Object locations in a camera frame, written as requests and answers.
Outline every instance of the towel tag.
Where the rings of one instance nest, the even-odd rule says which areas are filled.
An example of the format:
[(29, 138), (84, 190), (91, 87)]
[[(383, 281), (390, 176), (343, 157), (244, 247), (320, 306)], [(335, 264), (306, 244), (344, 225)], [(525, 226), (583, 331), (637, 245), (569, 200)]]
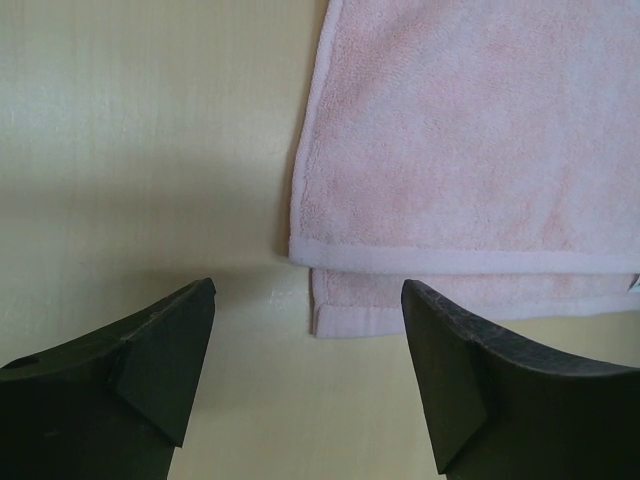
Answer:
[(638, 275), (638, 278), (636, 278), (636, 283), (631, 285), (629, 293), (640, 293), (640, 275)]

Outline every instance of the towel fold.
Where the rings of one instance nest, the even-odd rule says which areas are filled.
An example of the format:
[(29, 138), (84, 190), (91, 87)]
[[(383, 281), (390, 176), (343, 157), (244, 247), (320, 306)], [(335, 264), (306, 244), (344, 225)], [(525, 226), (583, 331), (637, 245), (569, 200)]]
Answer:
[(496, 320), (640, 309), (638, 92), (640, 0), (331, 0), (291, 209), (317, 335), (400, 333), (407, 276)]

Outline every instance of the folded towel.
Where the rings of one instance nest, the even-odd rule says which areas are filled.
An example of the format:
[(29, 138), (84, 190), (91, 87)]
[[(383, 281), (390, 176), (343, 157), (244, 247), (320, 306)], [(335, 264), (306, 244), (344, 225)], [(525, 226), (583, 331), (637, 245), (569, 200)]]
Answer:
[(640, 0), (332, 0), (291, 209), (336, 271), (318, 334), (398, 331), (406, 276), (494, 319), (640, 308), (638, 91)]

